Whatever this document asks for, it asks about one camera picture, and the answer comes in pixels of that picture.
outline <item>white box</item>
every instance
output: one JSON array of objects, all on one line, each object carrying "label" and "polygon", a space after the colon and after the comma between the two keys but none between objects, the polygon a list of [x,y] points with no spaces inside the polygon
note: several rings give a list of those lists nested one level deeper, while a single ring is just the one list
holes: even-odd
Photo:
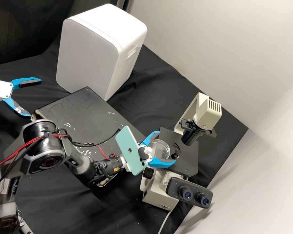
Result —
[{"label": "white box", "polygon": [[105,101],[129,78],[145,24],[111,4],[63,22],[56,80],[69,92],[89,86]]}]

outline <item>robotic arm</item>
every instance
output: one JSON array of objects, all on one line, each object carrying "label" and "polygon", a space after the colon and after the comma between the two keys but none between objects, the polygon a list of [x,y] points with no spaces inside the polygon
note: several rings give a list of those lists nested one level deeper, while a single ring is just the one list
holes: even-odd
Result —
[{"label": "robotic arm", "polygon": [[123,170],[120,157],[94,162],[72,145],[64,130],[49,120],[25,125],[19,137],[4,152],[0,165],[0,228],[15,227],[20,233],[33,232],[22,219],[15,203],[23,176],[38,173],[62,163],[87,187],[93,188],[107,177]]}]

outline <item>cable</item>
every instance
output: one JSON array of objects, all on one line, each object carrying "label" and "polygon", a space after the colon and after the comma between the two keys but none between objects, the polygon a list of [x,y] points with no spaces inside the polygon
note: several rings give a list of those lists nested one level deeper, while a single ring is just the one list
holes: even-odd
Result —
[{"label": "cable", "polygon": [[110,136],[108,139],[106,139],[106,140],[104,140],[104,141],[102,141],[102,142],[100,142],[100,143],[97,143],[97,145],[100,145],[100,144],[102,144],[102,143],[108,141],[108,140],[111,139],[113,136],[115,136],[118,132],[120,132],[120,128],[118,128],[117,131],[116,131],[112,136]]},{"label": "cable", "polygon": [[162,231],[162,229],[163,229],[163,227],[164,227],[164,225],[165,225],[165,223],[166,223],[166,221],[167,221],[169,215],[172,213],[173,209],[176,207],[177,204],[178,204],[178,203],[176,203],[176,204],[174,205],[174,207],[168,212],[168,214],[166,215],[166,217],[165,217],[165,219],[164,219],[164,221],[163,221],[163,223],[162,223],[162,226],[160,227],[160,230],[159,230],[159,232],[158,232],[157,234],[160,234],[160,233],[161,233],[161,231]]},{"label": "cable", "polygon": [[21,219],[20,219],[19,222],[17,223],[17,225],[16,225],[16,227],[15,227],[15,229],[14,229],[14,231],[13,231],[12,234],[15,233],[15,231],[16,231],[16,229],[19,227],[20,223],[24,220],[22,211],[20,211],[20,210],[17,211],[17,214],[21,214],[21,215],[20,215]]},{"label": "cable", "polygon": [[13,169],[13,167],[16,165],[16,163],[17,163],[19,160],[21,160],[21,159],[26,155],[27,152],[28,152],[31,148],[36,147],[36,146],[38,145],[38,143],[39,143],[43,138],[47,137],[47,135],[49,135],[48,132],[46,132],[45,134],[43,134],[42,136],[40,136],[37,140],[35,140],[34,142],[32,142],[31,145],[30,145],[27,149],[25,149],[25,150],[20,154],[20,156],[18,157],[18,159],[15,160],[14,165],[11,166],[11,167],[6,171],[6,173],[0,178],[0,182],[1,182],[1,181],[7,176],[7,174],[10,173],[10,171]]},{"label": "cable", "polygon": [[117,157],[117,155],[116,155],[116,154],[112,153],[112,154],[110,154],[110,155],[108,156],[108,158],[111,158],[111,155],[112,155],[112,156],[114,156],[114,158],[116,158],[116,157]]},{"label": "cable", "polygon": [[101,164],[99,164],[99,168],[101,169],[101,171],[103,172],[103,175],[104,175],[106,178],[108,178],[108,179],[111,179],[111,178],[112,178],[112,177],[110,177],[110,176],[106,173],[104,167],[103,167]]}]

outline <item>microscope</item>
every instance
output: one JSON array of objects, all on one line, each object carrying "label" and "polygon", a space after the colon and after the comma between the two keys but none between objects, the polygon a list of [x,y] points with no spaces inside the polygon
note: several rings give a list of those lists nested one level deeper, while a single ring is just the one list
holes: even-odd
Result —
[{"label": "microscope", "polygon": [[178,201],[202,208],[209,208],[213,193],[188,178],[198,172],[198,137],[216,137],[213,127],[222,115],[221,104],[205,94],[198,93],[184,114],[169,131],[161,127],[156,140],[150,144],[152,156],[176,160],[168,168],[146,167],[143,171],[140,190],[143,202],[172,210]]}]

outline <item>red wire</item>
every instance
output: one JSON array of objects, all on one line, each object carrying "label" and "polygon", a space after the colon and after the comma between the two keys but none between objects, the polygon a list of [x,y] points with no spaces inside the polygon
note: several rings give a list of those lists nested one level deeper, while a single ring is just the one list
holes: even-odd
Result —
[{"label": "red wire", "polygon": [[[66,137],[67,135],[52,135],[53,137]],[[38,137],[35,137],[34,139],[32,139],[32,140],[30,140],[30,141],[28,141],[27,143],[25,143],[24,145],[22,145],[18,150],[16,150],[14,153],[12,153],[10,156],[8,156],[8,157],[6,157],[3,161],[1,161],[0,162],[0,166],[3,164],[3,163],[5,163],[6,161],[8,161],[8,160],[10,160],[10,159],[12,159],[13,157],[13,160],[10,162],[10,164],[8,165],[8,167],[7,167],[7,169],[6,169],[6,172],[7,172],[7,170],[10,168],[10,166],[12,165],[12,163],[15,161],[15,159],[17,158],[17,155],[18,155],[18,153],[20,152],[20,150],[22,150],[23,148],[25,148],[26,146],[28,146],[28,145],[30,145],[30,144],[32,144],[32,143],[34,143],[37,139],[39,138],[39,136]],[[4,190],[4,180],[5,179],[3,179],[3,187],[2,187],[2,190],[1,190],[1,192],[0,193],[2,193],[3,192],[3,190]]]},{"label": "red wire", "polygon": [[113,155],[113,156],[114,156],[114,158],[116,158],[116,157],[117,157],[117,155],[116,155],[116,154],[114,154],[114,153],[110,154],[110,156],[111,156],[111,155]]}]

